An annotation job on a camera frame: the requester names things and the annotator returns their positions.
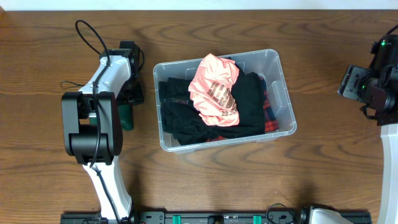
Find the dark green cloth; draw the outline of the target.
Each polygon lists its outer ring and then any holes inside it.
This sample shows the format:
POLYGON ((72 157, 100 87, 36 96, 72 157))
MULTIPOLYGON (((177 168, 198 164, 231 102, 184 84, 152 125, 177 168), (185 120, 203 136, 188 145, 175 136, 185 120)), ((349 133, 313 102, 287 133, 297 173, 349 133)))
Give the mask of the dark green cloth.
POLYGON ((98 112, 101 133, 130 131, 134 128, 132 107, 129 104, 119 104, 117 101, 99 101, 98 112))

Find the black garment with tape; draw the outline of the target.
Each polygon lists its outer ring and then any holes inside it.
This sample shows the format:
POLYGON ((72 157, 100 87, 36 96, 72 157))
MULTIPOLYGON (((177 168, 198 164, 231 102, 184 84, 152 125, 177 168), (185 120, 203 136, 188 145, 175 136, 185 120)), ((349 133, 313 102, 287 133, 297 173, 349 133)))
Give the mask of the black garment with tape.
POLYGON ((189 80, 179 78, 159 82, 162 129, 183 146, 207 142, 211 137, 190 99, 189 84, 189 80))

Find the pink garment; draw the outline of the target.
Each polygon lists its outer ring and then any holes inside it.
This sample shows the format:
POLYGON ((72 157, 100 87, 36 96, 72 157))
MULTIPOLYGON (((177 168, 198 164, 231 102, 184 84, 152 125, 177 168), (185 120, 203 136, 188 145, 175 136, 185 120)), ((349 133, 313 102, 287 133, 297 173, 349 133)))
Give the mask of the pink garment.
POLYGON ((232 87, 239 77, 235 61, 208 54, 204 57, 188 86, 190 99, 208 126, 235 126, 239 124, 236 100, 232 87))

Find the red black plaid shirt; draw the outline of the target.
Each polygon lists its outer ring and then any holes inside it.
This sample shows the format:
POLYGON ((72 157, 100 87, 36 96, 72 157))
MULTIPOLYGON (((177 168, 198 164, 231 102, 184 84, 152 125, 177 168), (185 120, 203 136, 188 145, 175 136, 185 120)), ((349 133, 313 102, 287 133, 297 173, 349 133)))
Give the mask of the red black plaid shirt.
MULTIPOLYGON (((264 97, 264 101, 263 101, 263 109, 264 109, 264 118, 265 118, 265 131, 264 134, 276 131, 279 129, 279 124, 277 122, 276 116, 271 108, 271 104, 269 102, 268 99, 268 95, 267 95, 267 85, 266 85, 266 81, 265 79, 263 79, 262 77, 260 77, 260 81, 262 83, 262 87, 263 87, 263 97, 264 97)), ((224 140, 225 138, 222 137, 218 137, 216 139, 209 139, 208 141, 219 141, 219 140, 224 140)))

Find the black hooded garment large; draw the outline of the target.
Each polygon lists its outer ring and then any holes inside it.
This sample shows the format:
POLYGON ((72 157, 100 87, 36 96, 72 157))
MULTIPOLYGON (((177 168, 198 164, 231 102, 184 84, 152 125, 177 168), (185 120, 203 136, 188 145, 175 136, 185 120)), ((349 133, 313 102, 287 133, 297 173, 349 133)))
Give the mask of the black hooded garment large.
POLYGON ((239 124, 228 127, 210 126, 209 139, 222 137, 225 139, 243 138, 264 134, 265 118, 263 109, 263 87, 259 75, 251 72, 244 73, 236 65, 239 75, 232 86, 232 97, 236 100, 239 113, 239 124))

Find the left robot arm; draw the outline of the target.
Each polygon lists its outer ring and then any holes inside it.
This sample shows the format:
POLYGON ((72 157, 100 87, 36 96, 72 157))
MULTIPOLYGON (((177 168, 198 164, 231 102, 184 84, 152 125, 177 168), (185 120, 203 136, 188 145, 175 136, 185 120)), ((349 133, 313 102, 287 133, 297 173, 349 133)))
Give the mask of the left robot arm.
POLYGON ((78 91, 62 96, 65 150, 90 176, 101 210, 62 215, 62 223, 135 223, 133 201, 123 181, 119 155, 123 132, 134 127, 132 107, 144 102, 137 79, 144 53, 133 41, 104 50, 100 65, 78 91))

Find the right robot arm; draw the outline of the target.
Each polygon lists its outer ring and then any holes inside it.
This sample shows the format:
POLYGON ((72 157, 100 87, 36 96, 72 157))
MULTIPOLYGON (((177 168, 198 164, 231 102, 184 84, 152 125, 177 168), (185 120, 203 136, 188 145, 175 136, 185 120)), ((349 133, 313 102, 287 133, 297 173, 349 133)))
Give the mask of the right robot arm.
POLYGON ((363 104, 360 111, 381 127, 384 154, 382 198, 378 223, 397 223, 397 35, 374 42, 369 67, 350 65, 338 94, 363 104))

